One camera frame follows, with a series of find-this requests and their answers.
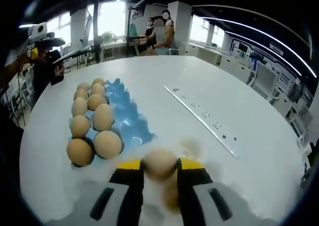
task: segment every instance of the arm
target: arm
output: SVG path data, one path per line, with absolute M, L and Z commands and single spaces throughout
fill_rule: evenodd
M 164 37 L 164 41 L 163 42 L 158 42 L 154 48 L 159 48 L 159 47 L 163 47 L 163 46 L 169 46 L 171 45 L 173 40 L 173 27 L 172 26 L 168 26 L 166 27 L 166 33 L 165 33 L 165 37 Z
M 151 35 L 149 36 L 149 40 L 152 40 L 154 37 L 156 37 L 156 35 L 155 35 L 155 30 L 153 29 Z

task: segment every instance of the brown egg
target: brown egg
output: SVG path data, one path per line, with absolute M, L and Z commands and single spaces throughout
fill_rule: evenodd
M 105 97 L 99 94 L 91 95 L 90 98 L 88 99 L 88 107 L 90 110 L 96 110 L 96 108 L 100 104 L 107 104 L 107 103 L 108 101 L 105 99 Z
M 91 89 L 91 95 L 93 94 L 99 94 L 99 95 L 104 95 L 105 94 L 105 88 L 103 85 L 100 83 L 96 83 L 92 86 Z
M 178 204 L 178 188 L 177 188 L 177 170 L 174 174 L 165 182 L 162 200 L 164 205 L 172 213 L 179 213 Z
M 96 153 L 104 159 L 111 159 L 119 155 L 123 148 L 122 140 L 112 131 L 98 133 L 93 144 Z
M 88 111 L 88 104 L 82 97 L 75 99 L 72 105 L 72 116 L 84 115 Z
M 89 165 L 94 157 L 91 146 L 80 139 L 71 140 L 66 147 L 66 153 L 71 162 L 77 166 Z
M 76 98 L 78 97 L 82 97 L 83 99 L 87 99 L 89 97 L 89 94 L 88 92 L 86 92 L 85 90 L 83 89 L 78 89 L 75 93 L 74 93 L 74 97 L 73 97 L 73 100 L 75 100 Z
M 79 89 L 83 89 L 85 91 L 88 91 L 91 88 L 90 84 L 87 82 L 82 82 L 81 84 L 78 85 L 78 87 L 76 88 L 77 90 Z
M 109 130 L 114 123 L 112 107 L 108 104 L 99 105 L 93 114 L 92 123 L 97 131 Z
M 105 81 L 102 78 L 96 78 L 92 82 L 92 86 L 95 85 L 96 83 L 100 83 L 101 85 L 105 85 Z
M 174 173 L 177 157 L 166 149 L 156 149 L 145 155 L 144 163 L 151 180 L 163 181 Z
M 74 117 L 70 130 L 74 138 L 84 138 L 86 133 L 90 129 L 91 123 L 90 120 L 84 115 L 77 115 Z

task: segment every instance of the white cabinet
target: white cabinet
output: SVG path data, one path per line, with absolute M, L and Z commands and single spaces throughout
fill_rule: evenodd
M 229 74 L 233 74 L 235 64 L 236 64 L 236 60 L 234 57 L 224 55 L 220 61 L 219 68 L 228 72 Z
M 248 84 L 252 78 L 253 73 L 251 72 L 249 68 L 237 62 L 235 64 L 232 75 L 235 76 L 237 79 L 241 80 L 242 82 L 244 82 L 245 84 Z
M 221 53 L 212 49 L 196 44 L 188 44 L 186 47 L 185 55 L 196 56 L 212 65 L 219 66 L 222 58 Z

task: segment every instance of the egg carton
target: egg carton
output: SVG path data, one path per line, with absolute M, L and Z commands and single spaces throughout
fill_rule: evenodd
M 123 142 L 123 150 L 121 153 L 138 147 L 153 139 L 155 134 L 151 133 L 148 128 L 148 122 L 144 115 L 138 113 L 138 108 L 130 93 L 125 89 L 120 79 L 116 79 L 113 83 L 105 82 L 106 94 L 104 97 L 112 107 L 114 124 L 110 131 L 116 133 Z M 90 120 L 91 127 L 85 135 L 85 140 L 92 146 L 95 136 L 99 131 L 93 128 L 94 111 L 88 110 L 84 115 Z

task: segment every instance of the desk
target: desk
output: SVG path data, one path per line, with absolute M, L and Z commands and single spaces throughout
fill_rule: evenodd
M 297 136 L 276 109 L 249 86 L 196 57 L 145 56 L 82 68 L 48 85 L 37 101 L 22 137 L 20 184 L 43 222 L 68 215 L 83 182 L 105 181 L 108 175 L 107 161 L 75 169 L 66 154 L 74 91 L 97 77 L 124 82 L 163 145 L 177 151 L 181 139 L 195 138 L 201 146 L 197 160 L 213 164 L 219 175 L 213 180 L 233 186 L 256 215 L 281 220 L 294 205 L 304 162 Z M 238 159 L 163 88 L 176 84 L 200 97 L 236 133 Z

